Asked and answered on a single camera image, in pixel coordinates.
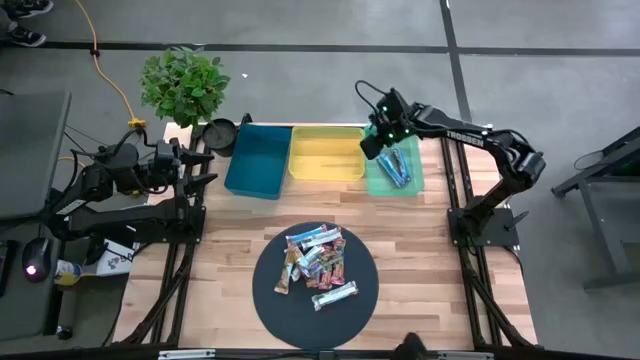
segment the concrete floor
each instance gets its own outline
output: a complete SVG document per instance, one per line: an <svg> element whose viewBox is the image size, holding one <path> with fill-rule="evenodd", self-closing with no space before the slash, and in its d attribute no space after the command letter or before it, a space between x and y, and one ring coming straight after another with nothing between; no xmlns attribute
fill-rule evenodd
<svg viewBox="0 0 640 360"><path fill-rule="evenodd" d="M436 0L84 0L100 41L208 44L446 46ZM640 4L634 0L449 0L457 42L473 47L640 48ZM51 41L89 41L72 0L25 21ZM163 123L139 105L139 73L154 51L103 51L105 72L129 94L135 112ZM363 78L394 86L408 100L459 116L449 56L408 53L223 52L232 81L219 115L255 121L363 122L367 107L353 92ZM604 275L582 200L555 199L549 189L575 173L573 161L636 127L640 57L462 56L473 121L516 129L545 152L536 187L514 197L521 258L541 345L557 350L637 357L639 286L585 293L585 280ZM86 50L0 49L0 87L18 93L73 93L69 124L99 141L116 142L128 118L118 95L95 73ZM98 144L69 133L81 145ZM57 182L68 176L59 169ZM113 199L107 208L129 204ZM0 352L96 346L118 307L122 279L86 285L78 335L70 341L0 343ZM97 315L99 307L102 315Z"/></svg>

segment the yellow bin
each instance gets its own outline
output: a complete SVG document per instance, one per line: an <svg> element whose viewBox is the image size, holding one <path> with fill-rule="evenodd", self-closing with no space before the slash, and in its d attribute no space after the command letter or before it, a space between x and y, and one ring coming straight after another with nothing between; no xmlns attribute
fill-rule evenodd
<svg viewBox="0 0 640 360"><path fill-rule="evenodd" d="M299 180L358 181L364 175L360 141L354 127L296 126L291 135L289 172Z"/></svg>

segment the teal bin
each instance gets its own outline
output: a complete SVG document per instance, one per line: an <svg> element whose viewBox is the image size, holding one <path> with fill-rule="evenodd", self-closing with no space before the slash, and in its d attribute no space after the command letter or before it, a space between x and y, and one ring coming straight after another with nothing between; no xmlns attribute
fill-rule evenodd
<svg viewBox="0 0 640 360"><path fill-rule="evenodd" d="M242 125L224 186L235 195L279 199L290 143L291 129Z"/></svg>
<svg viewBox="0 0 640 360"><path fill-rule="evenodd" d="M365 136L374 131L375 129L367 127ZM395 144L393 148L399 149L404 154L409 167L409 174L411 174L411 182L402 188L397 188L375 159L366 160L365 177L367 179L367 193L370 196L416 196L424 190L424 175L422 173L418 139L412 136Z"/></svg>

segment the green plant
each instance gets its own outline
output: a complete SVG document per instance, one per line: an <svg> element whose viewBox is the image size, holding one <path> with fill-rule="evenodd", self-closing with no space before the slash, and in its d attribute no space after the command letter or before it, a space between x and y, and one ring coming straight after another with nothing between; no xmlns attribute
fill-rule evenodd
<svg viewBox="0 0 640 360"><path fill-rule="evenodd" d="M212 114L224 100L230 77L220 74L220 58L199 56L201 49L167 49L145 61L142 70L142 105L156 108L156 116L173 118L180 127L193 125Z"/></svg>

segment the plastic bin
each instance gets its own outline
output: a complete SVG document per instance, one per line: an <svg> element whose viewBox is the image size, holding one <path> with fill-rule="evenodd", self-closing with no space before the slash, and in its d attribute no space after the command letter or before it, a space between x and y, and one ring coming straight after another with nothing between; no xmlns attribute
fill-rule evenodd
<svg viewBox="0 0 640 360"><path fill-rule="evenodd" d="M290 143L291 129L242 125L224 186L235 195L279 199Z"/></svg>
<svg viewBox="0 0 640 360"><path fill-rule="evenodd" d="M373 131L370 127L365 129L367 134ZM418 139L412 136L395 144L393 148L399 149L404 154L409 174L411 174L411 182L405 187L397 188L375 159L366 160L367 193L371 196L416 196L424 190L424 175Z"/></svg>
<svg viewBox="0 0 640 360"><path fill-rule="evenodd" d="M289 172L300 180L358 181L364 175L363 136L353 127L296 126Z"/></svg>

